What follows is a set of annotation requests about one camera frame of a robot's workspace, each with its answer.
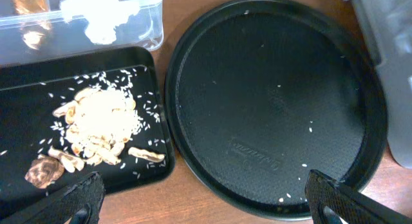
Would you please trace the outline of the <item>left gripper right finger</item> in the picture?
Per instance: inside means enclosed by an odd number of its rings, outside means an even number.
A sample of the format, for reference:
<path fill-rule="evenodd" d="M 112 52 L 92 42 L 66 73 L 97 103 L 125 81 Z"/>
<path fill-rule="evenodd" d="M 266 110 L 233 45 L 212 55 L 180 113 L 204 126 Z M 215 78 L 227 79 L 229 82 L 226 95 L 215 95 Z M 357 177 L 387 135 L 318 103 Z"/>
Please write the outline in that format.
<path fill-rule="evenodd" d="M 411 218 L 318 170 L 309 172 L 304 191 L 314 223 L 411 223 Z"/>

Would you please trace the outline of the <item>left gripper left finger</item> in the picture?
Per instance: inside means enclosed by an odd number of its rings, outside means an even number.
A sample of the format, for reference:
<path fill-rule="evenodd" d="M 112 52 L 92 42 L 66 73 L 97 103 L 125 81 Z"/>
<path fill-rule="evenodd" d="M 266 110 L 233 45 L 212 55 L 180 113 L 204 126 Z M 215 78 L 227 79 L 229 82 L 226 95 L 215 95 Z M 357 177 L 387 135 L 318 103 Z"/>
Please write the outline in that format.
<path fill-rule="evenodd" d="M 100 173 L 92 172 L 1 223 L 98 223 L 105 193 Z"/>

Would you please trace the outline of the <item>food scraps pile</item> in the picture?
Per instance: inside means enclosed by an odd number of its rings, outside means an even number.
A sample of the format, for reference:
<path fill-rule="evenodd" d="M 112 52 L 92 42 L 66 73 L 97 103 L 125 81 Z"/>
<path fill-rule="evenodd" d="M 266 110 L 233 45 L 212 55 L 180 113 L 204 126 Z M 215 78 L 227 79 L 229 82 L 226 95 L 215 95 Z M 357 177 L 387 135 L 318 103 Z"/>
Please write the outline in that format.
<path fill-rule="evenodd" d="M 153 138 L 145 146 L 137 137 L 160 123 L 158 105 L 152 91 L 136 93 L 135 80 L 147 67 L 135 66 L 117 73 L 96 73 L 77 77 L 80 89 L 52 111 L 51 130 L 60 134 L 59 144 L 42 139 L 42 147 L 24 179 L 38 189 L 46 189 L 64 173 L 77 173 L 102 163 L 123 170 L 132 158 L 147 169 L 165 167 L 166 155 L 158 150 L 163 140 Z"/>

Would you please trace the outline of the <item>clear plastic waste bin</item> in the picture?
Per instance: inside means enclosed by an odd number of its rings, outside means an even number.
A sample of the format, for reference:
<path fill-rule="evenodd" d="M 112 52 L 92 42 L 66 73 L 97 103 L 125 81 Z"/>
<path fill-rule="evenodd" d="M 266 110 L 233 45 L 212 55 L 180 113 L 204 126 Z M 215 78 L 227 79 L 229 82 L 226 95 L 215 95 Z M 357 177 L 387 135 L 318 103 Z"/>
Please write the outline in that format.
<path fill-rule="evenodd" d="M 1 65 L 25 64 L 69 55 L 121 46 L 139 46 L 149 51 L 158 49 L 164 39 L 163 0 L 119 0 L 140 3 L 140 11 L 131 15 L 126 24 L 116 27 L 116 41 L 109 45 L 93 44 L 85 35 L 88 22 L 75 16 L 68 23 L 59 8 L 61 0 L 48 0 L 50 11 L 32 15 L 17 15 L 12 0 L 1 0 Z M 51 34 L 39 50 L 27 47 L 22 40 L 23 23 L 49 20 Z"/>

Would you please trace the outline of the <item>grey plastic dishwasher rack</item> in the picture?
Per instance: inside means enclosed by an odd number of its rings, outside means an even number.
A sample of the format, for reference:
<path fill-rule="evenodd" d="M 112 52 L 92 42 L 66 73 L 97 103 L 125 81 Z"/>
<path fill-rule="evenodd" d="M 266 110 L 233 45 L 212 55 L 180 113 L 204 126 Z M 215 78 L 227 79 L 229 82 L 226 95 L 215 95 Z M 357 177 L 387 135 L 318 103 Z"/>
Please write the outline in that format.
<path fill-rule="evenodd" d="M 344 0 L 357 16 L 388 109 L 388 144 L 411 168 L 411 0 Z"/>

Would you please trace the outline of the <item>black rectangular tray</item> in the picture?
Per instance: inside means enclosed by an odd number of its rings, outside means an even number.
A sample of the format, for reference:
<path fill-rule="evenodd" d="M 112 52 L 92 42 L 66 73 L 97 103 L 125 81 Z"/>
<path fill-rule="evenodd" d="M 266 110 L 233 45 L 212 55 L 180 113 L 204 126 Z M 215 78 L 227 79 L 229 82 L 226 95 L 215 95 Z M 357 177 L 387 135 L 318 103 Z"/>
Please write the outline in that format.
<path fill-rule="evenodd" d="M 129 147 L 164 154 L 160 163 L 121 154 L 117 165 L 101 163 L 64 173 L 38 189 L 25 180 L 31 162 L 50 147 L 69 150 L 63 139 L 66 124 L 53 110 L 88 87 L 113 86 L 136 101 L 142 121 Z M 1 69 L 1 217 L 7 218 L 54 192 L 98 172 L 108 194 L 134 189 L 167 178 L 175 157 L 151 54 L 127 47 Z"/>

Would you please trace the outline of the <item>round black tray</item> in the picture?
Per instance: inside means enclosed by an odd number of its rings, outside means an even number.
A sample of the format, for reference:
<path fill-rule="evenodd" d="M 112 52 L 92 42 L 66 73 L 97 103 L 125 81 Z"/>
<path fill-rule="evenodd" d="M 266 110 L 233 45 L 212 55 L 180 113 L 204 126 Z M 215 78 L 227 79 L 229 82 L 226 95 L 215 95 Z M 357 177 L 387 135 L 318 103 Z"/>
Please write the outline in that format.
<path fill-rule="evenodd" d="M 290 0 L 235 0 L 195 21 L 171 57 L 165 108 L 197 178 L 268 219 L 310 218 L 312 169 L 362 190 L 386 147 L 386 101 L 368 54 Z"/>

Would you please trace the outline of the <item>crumpled white tissue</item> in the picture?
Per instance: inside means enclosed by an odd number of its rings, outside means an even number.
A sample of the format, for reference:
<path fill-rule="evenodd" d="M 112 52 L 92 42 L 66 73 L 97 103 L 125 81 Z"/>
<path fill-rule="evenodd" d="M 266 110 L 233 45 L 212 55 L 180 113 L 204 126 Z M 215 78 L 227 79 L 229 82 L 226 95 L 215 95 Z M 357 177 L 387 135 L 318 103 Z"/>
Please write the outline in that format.
<path fill-rule="evenodd" d="M 109 45 L 117 39 L 116 27 L 126 24 L 131 15 L 139 13 L 140 3 L 123 3 L 119 0 L 61 0 L 59 8 L 67 23 L 78 15 L 87 20 L 84 33 L 93 44 Z"/>

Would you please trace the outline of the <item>gold foil wrapper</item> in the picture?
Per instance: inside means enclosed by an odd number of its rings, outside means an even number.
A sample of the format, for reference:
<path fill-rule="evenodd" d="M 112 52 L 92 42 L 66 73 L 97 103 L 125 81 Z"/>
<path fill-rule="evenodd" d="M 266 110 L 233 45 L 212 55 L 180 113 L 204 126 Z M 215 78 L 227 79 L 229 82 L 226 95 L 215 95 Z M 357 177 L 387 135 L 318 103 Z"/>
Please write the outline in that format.
<path fill-rule="evenodd" d="M 32 15 L 50 11 L 48 0 L 12 0 L 17 15 Z M 20 27 L 22 40 L 33 50 L 39 50 L 47 36 L 52 32 L 49 20 L 34 21 L 31 25 L 23 23 Z"/>

